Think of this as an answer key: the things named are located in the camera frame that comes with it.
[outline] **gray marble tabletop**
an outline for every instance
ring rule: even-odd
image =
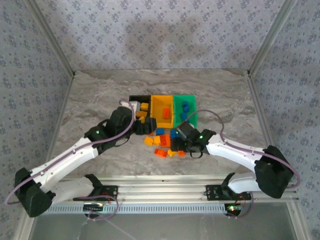
[[[243,144],[266,145],[247,86],[247,75],[238,69],[91,70],[78,71],[73,80],[53,156],[65,151],[92,126],[109,118],[119,100],[129,95],[196,96],[197,109],[218,113],[227,138]],[[210,113],[200,113],[198,129],[219,132],[221,124]],[[121,147],[107,150],[69,176],[208,175],[246,172],[242,166],[216,156],[193,159],[160,158],[156,147],[133,135]]]

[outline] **wall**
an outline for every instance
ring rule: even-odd
[[[70,77],[22,0],[0,8],[0,239],[9,240],[21,206],[4,200],[17,170],[44,162]]]
[[[320,3],[299,0],[254,75],[276,144],[301,174],[301,204],[320,239]]]
[[[248,69],[283,0],[37,0],[73,70]]]

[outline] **plastic bin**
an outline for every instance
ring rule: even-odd
[[[189,116],[191,113],[197,110],[196,96],[195,95],[173,95],[173,109],[174,109],[174,124],[173,127],[176,128],[182,119],[180,114],[184,112],[183,102],[188,102],[190,111],[186,114]],[[194,114],[190,117],[189,123],[192,124],[195,128],[197,127],[198,114]]]
[[[151,95],[150,117],[156,119],[157,128],[172,129],[174,126],[174,100],[172,95]],[[169,118],[164,118],[164,109],[170,109]]]

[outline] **marble surface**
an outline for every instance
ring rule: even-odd
[[[266,144],[247,87],[247,74],[240,69],[170,70],[90,70],[77,71],[53,156],[74,144],[90,127],[118,107],[119,99],[129,95],[196,95],[197,109],[218,113],[225,122],[227,138],[243,144]],[[200,113],[198,129],[220,131],[221,124],[210,113]],[[222,157],[203,156],[160,158],[153,146],[144,144],[144,136],[133,135],[121,147],[109,149],[86,162],[70,176],[123,175],[207,175],[246,172],[246,168]]]

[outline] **yellow bin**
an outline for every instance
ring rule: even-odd
[[[150,117],[156,119],[157,128],[172,129],[174,127],[173,95],[151,95]],[[170,109],[169,118],[164,118],[164,109]]]

